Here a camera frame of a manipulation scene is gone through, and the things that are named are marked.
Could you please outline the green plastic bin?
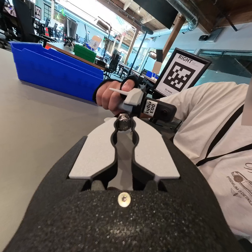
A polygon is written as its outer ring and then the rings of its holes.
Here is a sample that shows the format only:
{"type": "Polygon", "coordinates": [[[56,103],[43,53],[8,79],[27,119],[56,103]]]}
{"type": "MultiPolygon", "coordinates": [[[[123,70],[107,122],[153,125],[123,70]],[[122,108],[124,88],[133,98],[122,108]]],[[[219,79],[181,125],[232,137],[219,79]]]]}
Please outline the green plastic bin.
{"type": "Polygon", "coordinates": [[[94,63],[96,60],[96,53],[86,46],[75,44],[73,52],[75,56],[85,59],[91,63],[94,63]]]}

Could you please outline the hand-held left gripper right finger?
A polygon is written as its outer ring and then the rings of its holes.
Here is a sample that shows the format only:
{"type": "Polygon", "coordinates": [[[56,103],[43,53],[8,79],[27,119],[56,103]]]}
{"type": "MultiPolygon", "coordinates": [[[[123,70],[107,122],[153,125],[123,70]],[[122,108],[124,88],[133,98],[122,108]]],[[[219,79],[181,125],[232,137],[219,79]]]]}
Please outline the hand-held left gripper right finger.
{"type": "Polygon", "coordinates": [[[144,168],[153,179],[179,179],[180,174],[165,145],[161,133],[155,128],[133,117],[137,143],[134,159],[140,169],[144,168]]]}

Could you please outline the small wooden board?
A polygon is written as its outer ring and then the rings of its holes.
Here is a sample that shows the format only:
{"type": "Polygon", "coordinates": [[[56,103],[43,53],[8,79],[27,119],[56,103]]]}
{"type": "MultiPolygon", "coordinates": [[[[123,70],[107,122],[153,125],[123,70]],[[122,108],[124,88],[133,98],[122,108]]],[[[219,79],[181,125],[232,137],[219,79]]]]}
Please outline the small wooden board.
{"type": "Polygon", "coordinates": [[[90,39],[90,41],[88,42],[88,45],[89,45],[92,49],[96,50],[96,49],[99,47],[99,45],[100,45],[100,43],[101,43],[101,40],[102,40],[102,39],[101,39],[99,36],[94,35],[94,36],[90,39]]]}

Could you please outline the wooden office desk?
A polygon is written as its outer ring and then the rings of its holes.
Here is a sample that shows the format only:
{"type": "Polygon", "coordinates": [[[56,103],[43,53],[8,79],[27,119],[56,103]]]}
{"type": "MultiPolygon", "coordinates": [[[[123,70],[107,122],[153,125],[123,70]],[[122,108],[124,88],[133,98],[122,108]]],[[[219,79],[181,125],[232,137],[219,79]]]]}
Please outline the wooden office desk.
{"type": "Polygon", "coordinates": [[[105,68],[104,68],[104,67],[99,66],[99,65],[97,65],[97,64],[95,64],[95,63],[92,63],[92,62],[90,62],[90,61],[87,61],[87,60],[85,60],[85,59],[83,59],[83,58],[80,58],[80,57],[76,56],[76,55],[74,54],[74,52],[72,52],[71,50],[69,50],[69,47],[68,47],[68,46],[65,47],[65,46],[63,45],[63,43],[47,42],[47,46],[49,46],[50,48],[53,48],[53,49],[55,49],[55,50],[57,50],[57,51],[59,51],[59,52],[61,52],[61,53],[64,53],[64,54],[66,54],[66,55],[68,55],[68,56],[70,56],[70,57],[72,57],[72,58],[75,58],[75,59],[77,59],[77,60],[79,60],[79,61],[82,61],[82,62],[84,62],[84,63],[86,63],[86,64],[88,64],[88,65],[91,65],[91,66],[93,66],[93,67],[95,67],[95,68],[98,68],[98,69],[100,69],[100,70],[102,70],[102,71],[105,71],[105,68]]]}

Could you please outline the silver ventilation duct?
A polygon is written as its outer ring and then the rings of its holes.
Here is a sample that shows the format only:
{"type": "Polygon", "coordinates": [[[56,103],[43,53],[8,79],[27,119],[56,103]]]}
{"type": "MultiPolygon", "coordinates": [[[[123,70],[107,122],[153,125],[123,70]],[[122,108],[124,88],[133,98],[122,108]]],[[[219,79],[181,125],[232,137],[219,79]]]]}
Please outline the silver ventilation duct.
{"type": "Polygon", "coordinates": [[[186,33],[195,30],[199,25],[199,13],[197,8],[194,7],[190,2],[185,0],[167,0],[167,2],[175,8],[187,21],[184,24],[180,33],[186,33]]]}

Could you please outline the black tripod pole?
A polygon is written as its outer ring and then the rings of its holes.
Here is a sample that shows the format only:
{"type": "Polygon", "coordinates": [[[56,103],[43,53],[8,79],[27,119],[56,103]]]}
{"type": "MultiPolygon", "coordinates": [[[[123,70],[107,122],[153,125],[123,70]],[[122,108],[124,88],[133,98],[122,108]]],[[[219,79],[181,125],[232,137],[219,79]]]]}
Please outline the black tripod pole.
{"type": "Polygon", "coordinates": [[[130,74],[131,74],[131,71],[132,71],[133,66],[134,66],[134,64],[135,64],[135,62],[136,62],[136,59],[137,59],[138,54],[139,54],[139,52],[140,52],[140,49],[141,49],[141,47],[142,47],[142,45],[143,45],[143,42],[144,42],[144,40],[145,40],[145,38],[146,38],[146,35],[147,35],[147,34],[153,35],[153,31],[152,31],[150,28],[148,28],[148,27],[146,27],[146,26],[141,26],[141,29],[142,29],[142,31],[144,32],[144,36],[143,36],[142,42],[141,42],[141,44],[140,44],[140,46],[139,46],[139,49],[138,49],[138,51],[137,51],[137,54],[136,54],[136,56],[135,56],[135,58],[134,58],[133,64],[132,64],[130,70],[128,71],[127,77],[129,77],[130,74]]]}

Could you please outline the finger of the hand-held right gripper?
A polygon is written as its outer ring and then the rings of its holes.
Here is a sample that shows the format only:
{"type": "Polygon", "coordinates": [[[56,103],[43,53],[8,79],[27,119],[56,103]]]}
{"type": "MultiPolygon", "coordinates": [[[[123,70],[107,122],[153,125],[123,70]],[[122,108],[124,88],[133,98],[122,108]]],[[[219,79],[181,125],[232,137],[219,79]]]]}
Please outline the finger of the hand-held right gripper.
{"type": "Polygon", "coordinates": [[[118,106],[119,109],[128,113],[141,113],[146,98],[146,92],[138,88],[133,88],[129,92],[118,90],[118,93],[125,96],[118,106]]]}

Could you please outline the framed marker sign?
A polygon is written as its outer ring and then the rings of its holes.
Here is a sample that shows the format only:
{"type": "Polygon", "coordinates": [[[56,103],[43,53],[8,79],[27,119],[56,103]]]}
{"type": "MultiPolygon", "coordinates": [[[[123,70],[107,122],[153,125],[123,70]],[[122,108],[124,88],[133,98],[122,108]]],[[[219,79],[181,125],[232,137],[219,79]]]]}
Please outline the framed marker sign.
{"type": "Polygon", "coordinates": [[[211,63],[210,60],[175,48],[153,86],[152,97],[159,99],[193,87],[211,63]]]}

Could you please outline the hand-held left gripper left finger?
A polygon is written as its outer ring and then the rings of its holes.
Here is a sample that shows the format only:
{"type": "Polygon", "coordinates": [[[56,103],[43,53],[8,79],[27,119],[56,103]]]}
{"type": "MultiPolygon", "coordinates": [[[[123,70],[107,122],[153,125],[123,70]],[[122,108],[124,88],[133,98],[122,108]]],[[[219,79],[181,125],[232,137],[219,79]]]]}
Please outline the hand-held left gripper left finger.
{"type": "Polygon", "coordinates": [[[94,179],[116,160],[112,136],[117,118],[110,118],[91,131],[69,173],[70,179],[94,179]]]}

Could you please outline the wooden post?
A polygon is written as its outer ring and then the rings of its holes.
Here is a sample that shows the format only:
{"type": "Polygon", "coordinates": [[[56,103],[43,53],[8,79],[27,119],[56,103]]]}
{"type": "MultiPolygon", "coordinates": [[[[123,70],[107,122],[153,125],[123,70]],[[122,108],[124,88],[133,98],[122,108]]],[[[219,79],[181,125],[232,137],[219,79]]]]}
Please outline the wooden post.
{"type": "Polygon", "coordinates": [[[174,43],[178,33],[180,32],[182,26],[184,25],[185,23],[185,18],[180,15],[175,23],[175,25],[173,26],[173,29],[171,31],[171,34],[169,35],[164,47],[163,47],[163,50],[162,50],[162,62],[165,60],[166,58],[166,55],[168,54],[169,50],[171,49],[171,46],[172,44],[174,43]]]}

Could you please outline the black hanging panel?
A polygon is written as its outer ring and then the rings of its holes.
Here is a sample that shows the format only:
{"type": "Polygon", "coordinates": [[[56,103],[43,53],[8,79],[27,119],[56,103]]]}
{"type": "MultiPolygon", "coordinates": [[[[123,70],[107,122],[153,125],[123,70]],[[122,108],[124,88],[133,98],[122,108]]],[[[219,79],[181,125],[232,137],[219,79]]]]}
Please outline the black hanging panel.
{"type": "Polygon", "coordinates": [[[166,28],[170,29],[178,11],[166,0],[134,0],[166,28]]]}

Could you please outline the person's right hand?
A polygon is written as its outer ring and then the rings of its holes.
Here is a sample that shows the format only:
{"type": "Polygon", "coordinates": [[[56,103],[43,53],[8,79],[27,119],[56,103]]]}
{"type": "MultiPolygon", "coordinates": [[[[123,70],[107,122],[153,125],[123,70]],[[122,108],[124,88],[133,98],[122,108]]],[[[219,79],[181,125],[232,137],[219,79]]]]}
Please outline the person's right hand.
{"type": "Polygon", "coordinates": [[[106,79],[101,82],[94,92],[93,100],[98,106],[103,107],[105,110],[110,110],[114,115],[118,115],[124,112],[124,110],[118,108],[123,99],[120,93],[114,92],[110,88],[129,92],[135,87],[138,87],[138,80],[135,77],[130,76],[122,82],[106,79]]]}

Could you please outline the steel hex bolt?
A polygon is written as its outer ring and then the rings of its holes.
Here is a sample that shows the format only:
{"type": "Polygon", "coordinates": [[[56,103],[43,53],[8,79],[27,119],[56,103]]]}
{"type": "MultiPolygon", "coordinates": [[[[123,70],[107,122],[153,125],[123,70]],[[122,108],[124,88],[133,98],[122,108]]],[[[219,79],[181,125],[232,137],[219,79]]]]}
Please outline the steel hex bolt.
{"type": "Polygon", "coordinates": [[[118,119],[118,131],[122,133],[131,132],[131,119],[122,117],[118,119]]]}

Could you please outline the blue plastic bin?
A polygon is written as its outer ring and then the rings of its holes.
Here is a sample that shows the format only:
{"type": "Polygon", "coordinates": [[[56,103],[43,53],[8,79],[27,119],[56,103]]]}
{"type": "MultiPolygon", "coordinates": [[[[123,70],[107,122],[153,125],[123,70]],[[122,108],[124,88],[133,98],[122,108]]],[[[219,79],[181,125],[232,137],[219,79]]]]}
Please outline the blue plastic bin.
{"type": "Polygon", "coordinates": [[[39,43],[10,42],[18,78],[93,101],[103,71],[39,43]]]}

